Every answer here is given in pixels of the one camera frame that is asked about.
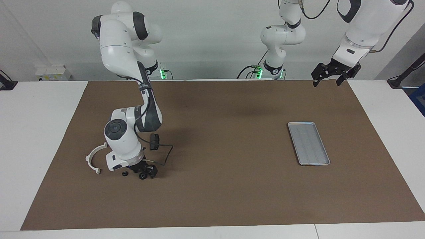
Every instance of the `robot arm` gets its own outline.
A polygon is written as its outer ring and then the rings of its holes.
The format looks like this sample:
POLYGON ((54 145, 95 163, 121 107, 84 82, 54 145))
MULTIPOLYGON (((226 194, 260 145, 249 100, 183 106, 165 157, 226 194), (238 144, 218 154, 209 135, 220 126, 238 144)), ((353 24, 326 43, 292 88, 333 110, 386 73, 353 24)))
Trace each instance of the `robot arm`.
POLYGON ((312 72, 313 85, 340 75, 337 84, 353 78, 359 61, 378 43, 406 9, 408 0, 338 0, 337 10, 349 27, 329 64, 319 63, 312 72))
POLYGON ((286 57, 282 46, 297 45, 306 38, 298 0, 282 0, 279 15, 285 21, 284 25, 268 26, 261 32, 261 41, 267 47, 265 60, 261 63, 263 78, 278 79, 286 57))
POLYGON ((103 65, 119 76, 136 80, 144 104, 112 112, 104 128, 105 139, 112 149, 106 162, 110 171, 128 167, 135 173, 141 171, 141 174, 154 177, 157 169, 143 160, 143 147, 135 131, 153 132, 162 124, 162 114, 144 66, 144 63, 152 65, 150 73, 155 65, 158 67, 153 50, 144 43, 157 43, 162 34, 160 31, 151 34, 144 15, 132 12, 125 2, 115 3, 111 12, 95 17, 92 22, 92 33, 99 40, 103 65))
POLYGON ((161 63, 158 62, 153 49, 148 45, 161 42, 161 28, 156 24, 150 24, 142 13, 133 11, 128 3, 119 1, 112 6, 111 14, 100 15, 93 19, 91 32, 98 40, 100 40, 100 29, 108 20, 120 21, 127 27, 126 30, 132 41, 136 59, 143 63, 149 76, 160 76, 159 66, 161 63))

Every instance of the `black cable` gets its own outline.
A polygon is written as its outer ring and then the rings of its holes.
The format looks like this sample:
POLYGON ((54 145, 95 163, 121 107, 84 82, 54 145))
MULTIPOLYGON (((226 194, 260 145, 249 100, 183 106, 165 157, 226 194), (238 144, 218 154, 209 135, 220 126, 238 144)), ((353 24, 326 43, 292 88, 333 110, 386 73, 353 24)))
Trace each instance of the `black cable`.
POLYGON ((149 108, 149 106, 150 106, 150 100, 148 99, 148 100, 147 100, 147 106, 146 106, 146 108, 144 109, 143 113, 142 113, 139 117, 137 117, 137 119, 135 119, 135 120, 134 120, 135 122, 136 122, 137 120, 139 120, 140 118, 142 118, 142 117, 146 114, 147 109, 149 108))
POLYGON ((167 156, 165 157, 165 161, 164 161, 164 163, 160 163, 160 162, 157 162, 157 161, 153 161, 153 160, 146 160, 146 159, 145 159, 145 161, 153 162, 153 163, 157 163, 157 164, 159 164, 159 165, 165 166, 165 164, 167 163, 168 157, 170 156, 170 153, 171 153, 171 151, 172 151, 172 150, 173 150, 173 148, 174 148, 174 145, 157 144, 157 143, 153 143, 153 142, 149 142, 149 141, 147 141, 147 140, 144 140, 143 138, 141 138, 141 137, 137 134, 137 131, 136 131, 136 123, 134 123, 133 130, 134 130, 134 133, 136 134, 136 136, 137 136, 137 137, 138 137, 141 141, 143 141, 143 142, 145 142, 145 143, 148 143, 148 144, 151 144, 151 145, 157 145, 157 146, 171 146, 171 147, 170 147, 170 150, 169 150, 169 151, 168 151, 168 153, 167 153, 167 156))
POLYGON ((9 80, 11 80, 12 81, 12 79, 10 78, 10 76, 8 76, 4 71, 2 71, 2 70, 0 70, 1 71, 1 73, 3 73, 5 76, 7 76, 7 78, 9 78, 9 80))
POLYGON ((255 71, 250 71, 250 72, 248 72, 248 74, 246 74, 246 76, 245 76, 245 79, 248 79, 248 75, 249 75, 250 73, 254 74, 254 73, 255 73, 255 71))
POLYGON ((141 80, 138 80, 138 79, 136 79, 136 78, 131 78, 131 77, 122 77, 122 76, 120 76, 120 75, 117 75, 119 78, 122 78, 122 79, 126 79, 126 80, 128 80, 128 79, 130 79, 130 80, 135 80, 135 81, 137 81, 137 82, 139 82, 140 84, 144 84, 141 80))
POLYGON ((239 75, 238 75, 237 79, 239 79, 239 77, 241 76, 242 72, 244 72, 246 69, 248 69, 248 68, 250 68, 250 67, 252 68, 252 65, 249 65, 249 66, 247 66, 247 67, 243 68, 243 69, 239 72, 239 75))
POLYGON ((381 52, 386 46, 388 41, 390 40, 391 36, 393 35, 394 31, 397 29, 397 27, 401 24, 401 22, 407 17, 407 15, 409 15, 409 13, 413 10, 413 8, 415 7, 415 3, 413 2, 413 0, 409 0, 409 3, 411 5, 409 11, 406 13, 406 15, 403 16, 402 19, 400 19, 400 21, 397 23, 397 25, 394 27, 394 29, 391 31, 390 35, 388 36, 387 40, 385 41, 384 45, 382 46, 381 49, 379 50, 371 50, 370 53, 378 53, 381 52))
POLYGON ((264 55, 263 55, 263 57, 260 59, 260 61, 258 62, 258 64, 257 65, 259 65, 260 63, 261 63, 261 61, 264 59, 264 57, 266 56, 266 54, 267 54, 267 52, 268 52, 269 50, 267 50, 265 53, 264 53, 264 55))
POLYGON ((174 80, 173 73, 170 70, 164 70, 164 72, 170 72, 171 73, 171 79, 174 80))
POLYGON ((331 2, 331 0, 328 0, 328 2, 326 3, 326 5, 323 7, 323 9, 319 12, 319 14, 317 15, 317 16, 315 16, 315 17, 309 17, 309 16, 307 16, 306 15, 306 13, 305 13, 305 11, 304 11, 304 5, 303 4, 301 4, 301 11, 303 12, 303 14, 304 14, 304 16, 307 18, 307 19, 310 19, 310 20, 313 20, 313 19, 316 19, 316 18, 318 18, 322 13, 323 13, 323 11, 326 9, 326 7, 329 5, 329 3, 331 2))

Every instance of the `metal tray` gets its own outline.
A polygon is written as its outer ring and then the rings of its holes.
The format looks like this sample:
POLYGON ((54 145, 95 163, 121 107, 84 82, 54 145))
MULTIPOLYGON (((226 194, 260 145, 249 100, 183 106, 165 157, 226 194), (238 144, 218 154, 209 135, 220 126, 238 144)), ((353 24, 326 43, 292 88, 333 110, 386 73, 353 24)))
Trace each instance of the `metal tray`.
POLYGON ((301 165, 328 165, 328 154, 313 122, 289 122, 289 132, 301 165))

